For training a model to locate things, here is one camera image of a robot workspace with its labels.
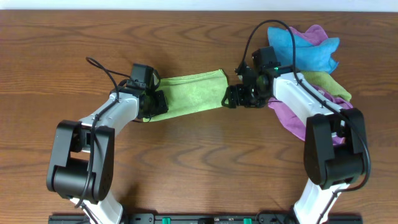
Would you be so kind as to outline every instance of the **cloth pile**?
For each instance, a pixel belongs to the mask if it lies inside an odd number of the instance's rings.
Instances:
[[[331,73],[338,66],[332,57],[340,43],[339,38],[329,38],[320,25],[312,25],[306,32],[301,33],[293,27],[296,45],[296,67],[301,70],[305,79],[313,85],[324,97],[343,107],[350,109],[353,105],[349,102],[351,94],[348,93],[332,77]],[[292,64],[292,39],[287,30],[280,28],[268,28],[269,45],[275,50],[277,60],[282,65]],[[299,118],[282,102],[271,98],[269,108],[275,110],[283,127],[293,133],[301,140],[305,140],[305,125]],[[343,139],[333,138],[334,144],[341,144]]]

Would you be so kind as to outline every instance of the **purple cloth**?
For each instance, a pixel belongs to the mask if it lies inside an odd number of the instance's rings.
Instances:
[[[310,28],[305,31],[305,33],[301,33],[294,29],[293,27],[290,28],[293,34],[303,38],[304,40],[310,42],[314,46],[320,45],[324,40],[328,38],[325,30],[320,25],[312,25]]]
[[[350,109],[353,105],[340,97],[333,97],[326,90],[320,88],[319,86],[312,85],[316,90],[318,90],[324,97],[328,100],[340,105],[344,109]],[[269,101],[276,101],[275,98],[271,98]],[[268,104],[269,108],[275,110],[276,116],[279,118],[279,121],[282,123],[283,127],[285,127],[288,131],[293,133],[301,140],[305,140],[305,126],[301,122],[301,120],[293,113],[293,111],[286,106],[286,104],[282,102],[272,102]],[[341,144],[343,142],[343,138],[334,137],[333,144]]]

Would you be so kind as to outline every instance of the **green cloth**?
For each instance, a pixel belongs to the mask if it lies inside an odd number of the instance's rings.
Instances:
[[[150,121],[222,107],[221,100],[227,87],[226,75],[221,69],[196,75],[163,78],[157,90],[164,91],[169,111],[154,116]]]
[[[346,101],[351,100],[351,94],[337,83],[327,72],[301,71],[305,79],[312,85],[317,85],[333,96],[339,96]]]

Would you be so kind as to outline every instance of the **white wall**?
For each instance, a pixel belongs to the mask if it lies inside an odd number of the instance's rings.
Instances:
[[[0,9],[398,12],[398,0],[0,0]]]

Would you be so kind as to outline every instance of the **wooden table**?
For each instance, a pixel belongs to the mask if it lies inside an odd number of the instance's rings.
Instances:
[[[234,84],[248,35],[265,19],[301,31],[320,24],[340,38],[333,78],[364,113],[373,171],[333,212],[397,223],[398,14],[159,11],[0,11],[0,222],[81,212],[45,177],[57,124],[90,114],[112,89],[86,56],[123,73],[148,64],[164,78],[222,68]],[[266,38],[263,27],[248,53]],[[288,210],[308,179],[302,158],[303,142],[270,109],[131,123],[117,137],[112,191],[129,212]]]

